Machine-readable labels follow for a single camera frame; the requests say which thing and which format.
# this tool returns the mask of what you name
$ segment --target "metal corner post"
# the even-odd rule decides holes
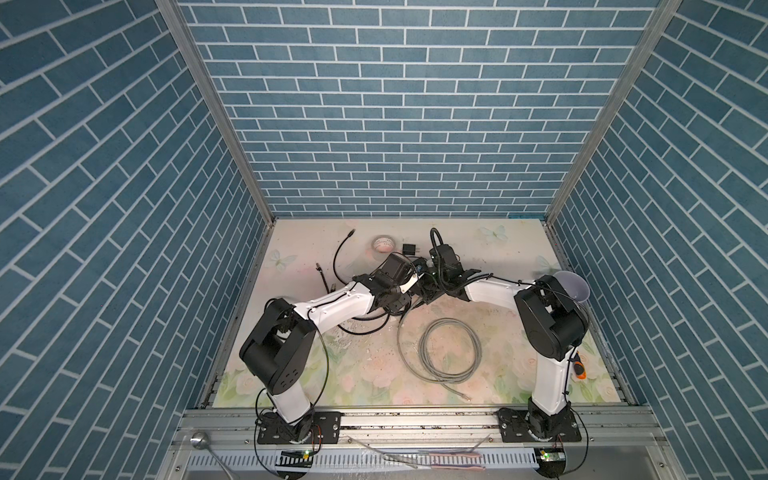
[[[546,220],[549,224],[552,224],[561,210],[565,206],[568,196],[571,194],[576,183],[578,183],[581,174],[587,168],[587,165],[592,159],[592,155],[597,150],[598,145],[603,140],[608,128],[613,123],[616,114],[624,103],[624,99],[629,95],[632,85],[640,76],[640,72],[643,70],[645,63],[650,58],[650,54],[656,48],[656,44],[661,39],[661,35],[664,30],[667,29],[672,16],[677,11],[677,7],[680,6],[682,0],[660,0],[659,5],[654,10],[654,13],[650,16],[648,23],[643,31],[643,35],[637,46],[632,50],[632,53],[627,59],[627,64],[624,66],[624,70],[621,72],[616,85],[608,96],[608,100],[605,102],[605,106],[600,110],[598,118],[592,125],[592,130],[587,134],[584,139],[584,143],[581,145],[574,163],[571,165],[571,169],[565,175],[563,183],[555,194],[552,203],[549,205],[546,213]]]
[[[232,154],[237,170],[240,171],[243,180],[245,181],[248,191],[253,197],[253,201],[256,202],[256,206],[259,212],[264,217],[268,227],[271,227],[275,221],[274,215],[270,210],[270,205],[266,202],[256,177],[253,175],[253,169],[251,168],[248,157],[243,150],[243,145],[237,138],[234,127],[230,122],[230,117],[227,111],[224,109],[224,105],[221,103],[219,94],[216,91],[213,80],[208,74],[208,70],[205,67],[203,58],[200,56],[200,52],[197,50],[192,32],[187,26],[187,22],[184,20],[184,14],[181,12],[181,8],[177,0],[155,0],[157,8],[160,10],[160,14],[163,16],[170,35],[176,41],[176,46],[181,52],[181,56],[187,63],[187,67],[192,74],[195,85],[200,90],[200,94],[203,96],[205,104],[208,106],[210,114],[213,116],[216,126],[219,128],[221,137],[224,139],[224,143],[227,144],[227,148]]]

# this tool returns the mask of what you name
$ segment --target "robotic arm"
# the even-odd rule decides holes
[[[402,312],[414,296],[419,297],[419,306],[443,294],[518,308],[528,340],[538,353],[536,385],[528,403],[531,433],[549,439],[563,422],[570,422],[564,388],[569,361],[587,332],[581,310],[553,276],[524,285],[491,274],[473,276],[478,270],[464,270],[437,230],[432,233],[440,239],[438,245],[432,237],[432,266],[424,258],[411,261],[391,253],[372,273],[353,277],[341,290],[295,305],[282,298],[268,303],[242,345],[240,358],[266,386],[283,422],[282,430],[291,440],[306,438],[312,423],[314,405],[298,380],[315,332],[322,334],[379,308]]]

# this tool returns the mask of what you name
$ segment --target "blue brick wall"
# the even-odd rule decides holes
[[[278,216],[540,217],[657,0],[183,0]]]
[[[263,221],[152,0],[0,2],[0,478],[144,478]]]
[[[766,25],[684,0],[555,223],[689,478],[768,476]]]

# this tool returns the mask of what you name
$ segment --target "black mounting plate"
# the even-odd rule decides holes
[[[547,442],[549,439],[537,439],[531,434],[528,426],[528,410],[499,409],[496,412],[498,417],[498,427],[502,432],[502,442],[521,443],[521,442]],[[576,418],[572,411],[568,411],[568,420],[563,422],[563,429],[560,432],[560,440],[563,442],[580,442],[581,432],[579,432]]]
[[[315,412],[312,417],[312,425],[317,425],[320,432],[323,435],[323,443],[334,444],[339,443],[339,428],[341,427],[341,412]],[[286,445],[289,442],[288,438],[284,438],[280,435],[278,430],[279,426],[272,422],[267,422],[260,430],[257,437],[257,443],[259,445]],[[312,443],[312,437],[310,436],[304,443]]]

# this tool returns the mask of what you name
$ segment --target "floral tabletop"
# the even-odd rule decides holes
[[[372,241],[388,235],[402,243],[415,243],[417,255],[429,251],[429,229],[440,229],[443,240],[462,256],[464,268],[496,272],[520,279],[553,273],[558,264],[541,224],[537,220],[279,220],[270,241],[249,306],[243,317],[230,355],[214,408],[252,408],[261,390],[237,353],[240,344],[256,325],[263,304],[274,296],[290,302],[311,300],[325,293],[315,270],[319,262],[328,283],[341,286],[330,261],[349,230],[355,234],[339,254],[337,270],[343,279],[369,272],[386,257],[372,248]],[[401,405],[491,405],[525,403],[536,377],[535,351],[525,338],[516,310],[489,303],[467,303],[442,296],[428,306],[410,312],[403,323],[401,339],[408,361],[421,371],[417,346],[427,325],[434,319],[460,319],[477,332],[482,344],[482,361],[475,374],[462,384],[451,386],[467,395],[465,400],[443,387],[417,379],[402,364],[396,347],[397,321],[369,336],[352,336],[340,329],[323,334],[328,348],[330,374],[320,400],[322,406]],[[343,325],[352,331],[366,331],[381,320]],[[443,326],[430,336],[427,345],[439,369],[460,372],[471,363],[474,352],[467,333]],[[618,402],[618,394],[591,335],[578,349],[587,371],[586,379],[571,375],[573,402]],[[301,376],[307,395],[314,399],[326,374],[323,348],[316,339]],[[262,403],[268,400],[262,397]]]

